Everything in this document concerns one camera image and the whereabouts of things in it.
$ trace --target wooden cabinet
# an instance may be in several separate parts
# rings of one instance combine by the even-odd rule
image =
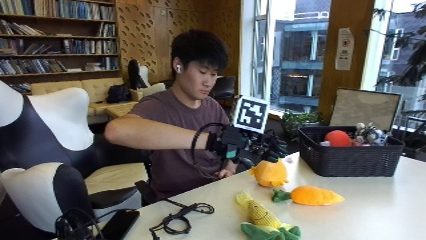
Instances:
[[[0,1],[0,80],[120,77],[116,1]]]

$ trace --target man's hand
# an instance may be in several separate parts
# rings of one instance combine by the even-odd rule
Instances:
[[[232,161],[228,161],[227,167],[215,173],[215,175],[223,179],[236,174],[239,164],[235,164]]]

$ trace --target man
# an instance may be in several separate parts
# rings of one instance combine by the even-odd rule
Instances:
[[[175,196],[212,181],[200,173],[224,178],[235,174],[229,161],[221,169],[220,157],[205,150],[208,133],[196,142],[196,161],[191,145],[196,131],[208,123],[228,124],[224,109],[209,97],[217,73],[227,68],[228,49],[217,36],[191,30],[172,42],[173,86],[141,99],[132,111],[107,125],[105,137],[119,145],[155,150],[151,187],[160,198]],[[208,131],[219,133],[220,128]]]

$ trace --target building outside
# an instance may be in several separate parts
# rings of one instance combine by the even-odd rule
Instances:
[[[281,2],[289,6],[292,1]],[[271,84],[271,107],[274,110],[301,113],[318,109],[330,2],[332,0],[293,0],[294,14],[289,14],[288,9],[277,16]],[[392,14],[389,33],[417,31],[424,22],[413,19],[412,13]],[[267,32],[263,28],[265,24],[260,24],[260,39]],[[257,51],[261,51],[263,42],[257,47]],[[396,48],[394,39],[389,39],[380,75],[402,74],[412,53],[412,49]],[[260,75],[263,58],[264,56],[257,57]],[[418,96],[425,94],[425,81],[416,87],[381,85],[377,86],[377,91],[404,94],[405,109],[425,109],[425,102],[418,101]]]

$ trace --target white sign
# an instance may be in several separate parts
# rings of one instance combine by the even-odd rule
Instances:
[[[349,28],[338,30],[336,69],[349,71],[352,64],[352,55],[354,51],[354,35]]]

